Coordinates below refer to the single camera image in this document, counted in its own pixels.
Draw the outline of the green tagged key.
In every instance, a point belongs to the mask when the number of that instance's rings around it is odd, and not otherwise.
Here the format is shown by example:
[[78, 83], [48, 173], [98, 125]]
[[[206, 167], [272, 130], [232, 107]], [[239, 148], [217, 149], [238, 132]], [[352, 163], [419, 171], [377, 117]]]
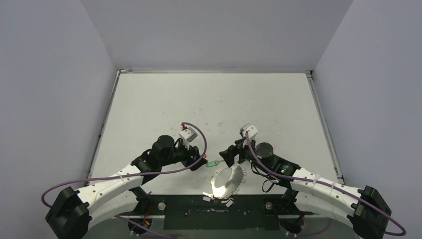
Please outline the green tagged key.
[[209, 161], [207, 164], [206, 164], [206, 167], [208, 167], [208, 168], [211, 168], [211, 167], [216, 167], [216, 166], [218, 166], [219, 164], [221, 164], [221, 163], [223, 163], [224, 162], [224, 160], [214, 160], [214, 161]]

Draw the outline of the metal key holder ring plate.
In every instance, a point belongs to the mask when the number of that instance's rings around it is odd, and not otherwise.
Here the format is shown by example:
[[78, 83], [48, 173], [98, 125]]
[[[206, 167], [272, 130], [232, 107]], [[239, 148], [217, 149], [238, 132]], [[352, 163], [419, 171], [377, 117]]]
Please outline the metal key holder ring plate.
[[[217, 178], [219, 177], [221, 172], [227, 169], [231, 170], [230, 177], [225, 181], [224, 184], [217, 187], [215, 184]], [[244, 176], [246, 175], [246, 169], [241, 167], [239, 164], [234, 164], [233, 166], [224, 169], [218, 169], [210, 178], [211, 193], [203, 192], [203, 195], [213, 200], [228, 199], [231, 195], [237, 193], [239, 186], [242, 183], [245, 183], [246, 180], [244, 179]]]

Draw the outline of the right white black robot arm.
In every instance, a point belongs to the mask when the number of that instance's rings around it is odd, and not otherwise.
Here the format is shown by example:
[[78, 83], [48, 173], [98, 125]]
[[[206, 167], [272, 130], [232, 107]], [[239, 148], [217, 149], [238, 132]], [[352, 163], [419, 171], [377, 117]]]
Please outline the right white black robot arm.
[[381, 239], [387, 233], [392, 211], [377, 189], [349, 187], [317, 176], [305, 168], [274, 154], [271, 144], [245, 139], [219, 152], [228, 166], [235, 158], [248, 161], [253, 169], [276, 185], [286, 188], [282, 209], [323, 215], [353, 229], [363, 239]]

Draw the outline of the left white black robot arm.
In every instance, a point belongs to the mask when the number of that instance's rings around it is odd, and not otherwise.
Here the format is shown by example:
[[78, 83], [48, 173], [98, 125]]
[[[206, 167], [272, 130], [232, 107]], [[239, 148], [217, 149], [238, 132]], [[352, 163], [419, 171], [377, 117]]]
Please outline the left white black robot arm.
[[[162, 168], [182, 163], [180, 171], [195, 171], [206, 164], [206, 151], [192, 146], [193, 137], [181, 135], [173, 139], [162, 135], [140, 156], [108, 177], [83, 179], [91, 184], [73, 189], [73, 181], [55, 185], [41, 196], [49, 207], [45, 220], [59, 239], [81, 239], [96, 224], [122, 213], [140, 215], [147, 211], [148, 200], [141, 186], [163, 175]], [[62, 187], [53, 204], [45, 201], [47, 192]]]

